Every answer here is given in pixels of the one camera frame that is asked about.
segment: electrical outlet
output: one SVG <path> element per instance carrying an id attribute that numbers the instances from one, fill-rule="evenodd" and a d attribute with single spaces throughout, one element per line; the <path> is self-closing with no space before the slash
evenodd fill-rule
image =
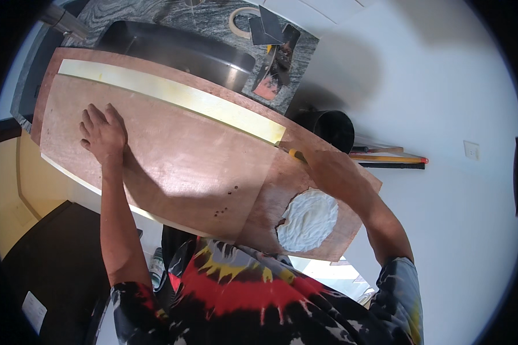
<path id="1" fill-rule="evenodd" d="M 471 160 L 479 161 L 479 145 L 464 140 L 464 155 Z"/>

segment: shirt sleeve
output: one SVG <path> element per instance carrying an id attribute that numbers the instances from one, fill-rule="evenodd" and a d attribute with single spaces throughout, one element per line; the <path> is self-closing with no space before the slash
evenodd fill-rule
<path id="1" fill-rule="evenodd" d="M 415 345 L 424 344 L 422 303 L 418 274 L 407 258 L 388 260 L 376 281 L 370 311 L 386 324 L 397 339 L 408 338 Z"/>
<path id="2" fill-rule="evenodd" d="M 166 344 L 168 317 L 152 289 L 129 281 L 111 288 L 113 318 L 120 344 Z"/>

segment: paper label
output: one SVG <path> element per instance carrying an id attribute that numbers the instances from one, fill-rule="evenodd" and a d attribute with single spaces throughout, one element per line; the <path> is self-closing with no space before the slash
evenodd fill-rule
<path id="1" fill-rule="evenodd" d="M 48 309 L 29 291 L 25 296 L 21 310 L 25 313 L 25 317 L 33 326 L 36 334 L 39 335 L 42 321 L 44 321 Z"/>

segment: granite countertop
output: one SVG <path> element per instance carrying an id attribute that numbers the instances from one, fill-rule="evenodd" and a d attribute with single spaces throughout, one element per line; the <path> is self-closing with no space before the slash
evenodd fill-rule
<path id="1" fill-rule="evenodd" d="M 83 42 L 67 38 L 63 40 L 62 46 L 92 49 L 109 26 L 118 20 L 160 24 L 197 33 L 234 46 L 253 56 L 256 60 L 255 67 L 244 85 L 242 93 L 283 115 L 296 93 L 319 40 L 296 24 L 292 24 L 301 32 L 301 36 L 292 57 L 290 85 L 283 86 L 274 100 L 265 100 L 251 92 L 257 73 L 267 55 L 265 46 L 253 46 L 251 40 L 236 36 L 228 28 L 230 13 L 240 7 L 256 6 L 241 0 L 205 0 L 193 8 L 187 6 L 183 0 L 90 0 L 78 16 L 89 27 L 87 38 Z M 280 17 L 279 23 L 281 28 L 285 24 L 291 24 Z M 236 17 L 236 25 L 242 30 L 248 30 L 246 15 Z M 38 39 L 35 40 L 34 45 L 40 45 Z M 34 56 L 28 56 L 23 69 L 30 68 L 33 58 Z M 18 109 L 15 102 L 16 99 L 19 101 L 21 93 L 21 90 L 18 92 L 18 89 L 22 89 L 24 83 L 22 76 L 23 72 L 16 88 L 16 94 L 19 93 L 19 97 L 14 96 L 12 115 L 20 121 L 25 130 L 30 132 L 30 123 L 25 121 L 19 113 L 15 114 Z"/>

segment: plywood board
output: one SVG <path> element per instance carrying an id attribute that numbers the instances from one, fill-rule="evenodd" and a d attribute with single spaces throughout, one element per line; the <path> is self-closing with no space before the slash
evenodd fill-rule
<path id="1" fill-rule="evenodd" d="M 100 62 L 65 59 L 58 74 L 145 94 L 219 121 L 271 145 L 278 145 L 284 135 L 283 126 L 264 116 L 212 94 L 149 73 Z"/>
<path id="2" fill-rule="evenodd" d="M 277 148 L 218 122 L 120 88 L 57 75 L 42 123 L 41 153 L 101 189 L 101 169 L 79 144 L 81 111 L 107 103 L 123 117 L 129 203 L 182 230 L 233 242 Z"/>
<path id="3" fill-rule="evenodd" d="M 44 80 L 42 81 L 42 87 L 40 88 L 35 107 L 33 129 L 31 131 L 31 138 L 36 143 L 40 143 L 41 140 L 42 120 L 44 118 L 48 95 L 52 81 L 63 59 L 101 62 L 170 79 L 235 103 L 238 106 L 249 109 L 254 113 L 279 123 L 286 128 L 282 138 L 282 145 L 285 147 L 294 147 L 298 150 L 304 148 L 337 150 L 318 136 L 283 117 L 281 114 L 276 113 L 274 110 L 242 94 L 209 82 L 208 80 L 151 61 L 126 55 L 90 49 L 62 47 L 56 49 L 50 60 Z M 380 187 L 382 186 L 381 181 L 363 167 L 358 166 L 357 168 L 360 174 L 370 183 L 372 188 L 376 192 L 380 191 Z M 293 254 L 305 258 L 338 261 L 362 225 L 357 214 L 343 203 L 339 203 L 338 223 L 333 233 L 325 239 L 319 248 L 306 253 L 288 253 L 285 252 L 278 243 L 275 228 L 281 221 L 285 208 L 292 198 L 307 190 L 309 186 L 316 187 L 314 182 L 307 175 L 304 164 L 297 162 L 281 150 L 275 152 L 273 163 L 267 172 L 265 181 L 251 208 L 249 217 L 239 237 L 236 239 L 236 243 L 247 245 L 264 252 L 277 252 Z"/>

